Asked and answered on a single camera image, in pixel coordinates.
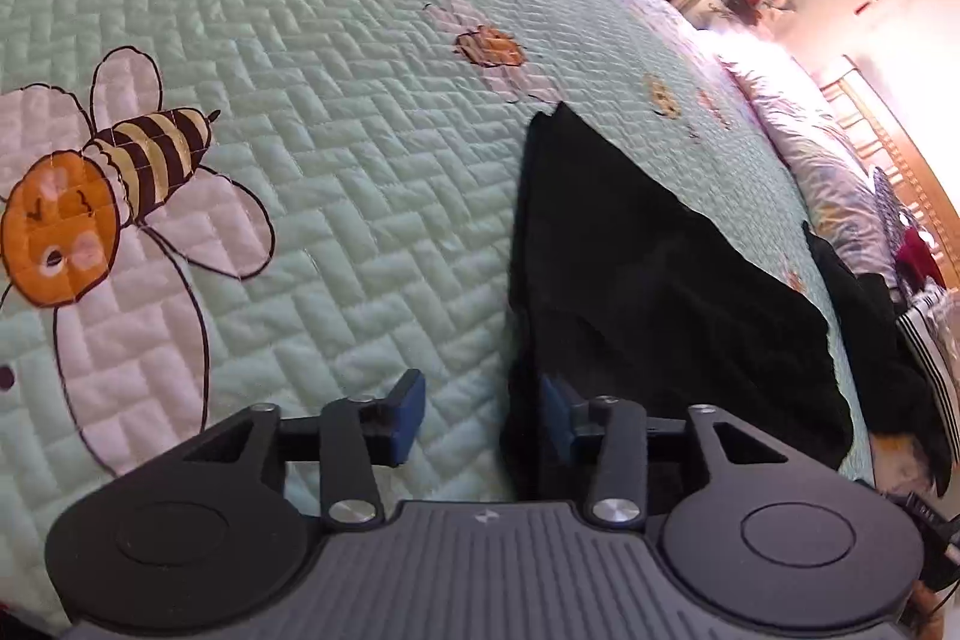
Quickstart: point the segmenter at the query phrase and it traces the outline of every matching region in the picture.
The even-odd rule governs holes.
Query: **quilted bedspread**
[[[112,476],[408,366],[385,497],[508,498],[515,178],[557,100],[820,307],[870,477],[803,202],[690,34],[660,0],[0,0],[0,600],[64,620],[43,540]]]

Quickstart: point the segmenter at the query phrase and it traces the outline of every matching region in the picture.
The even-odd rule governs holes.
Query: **wooden headboard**
[[[823,74],[821,84],[860,160],[887,173],[896,197],[933,237],[930,250],[944,282],[960,287],[960,215],[917,145],[850,59]]]

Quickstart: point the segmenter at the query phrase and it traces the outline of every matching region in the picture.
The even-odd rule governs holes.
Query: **bee print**
[[[678,104],[673,92],[664,81],[652,74],[647,74],[646,82],[647,90],[650,92],[650,100],[658,107],[654,112],[662,118],[671,119],[671,121],[678,119],[683,111],[680,109],[680,104]]]
[[[0,306],[16,292],[53,310],[67,405],[114,475],[205,424],[208,340],[175,256],[244,280],[274,252],[256,196],[202,165],[219,111],[161,105],[133,47],[94,71],[89,114],[48,85],[0,95]]]
[[[790,259],[786,256],[782,257],[782,262],[784,263],[784,279],[786,280],[786,284],[796,292],[806,295],[806,284],[803,282],[803,278],[800,277],[800,272],[795,270],[793,263],[791,263]]]
[[[697,91],[697,100],[700,102],[700,106],[706,109],[720,125],[726,128],[728,131],[733,128],[731,121],[725,118],[723,113],[720,111],[720,108],[716,105],[716,103],[714,103],[707,91],[703,89]]]
[[[553,81],[530,62],[517,40],[491,25],[467,1],[427,4],[424,12],[436,28],[454,37],[454,51],[479,67],[487,86],[505,100],[517,101],[522,95],[560,100]]]

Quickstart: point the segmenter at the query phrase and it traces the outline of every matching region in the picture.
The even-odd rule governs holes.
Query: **metal pivot screw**
[[[364,499],[342,499],[330,506],[329,515],[341,524],[366,524],[376,518],[376,507]]]
[[[629,524],[640,515],[640,508],[629,499],[601,499],[594,504],[593,515],[608,524]]]

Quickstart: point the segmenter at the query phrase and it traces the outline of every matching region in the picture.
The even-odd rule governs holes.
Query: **wall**
[[[800,0],[776,37],[808,71],[848,54],[960,208],[960,0]]]

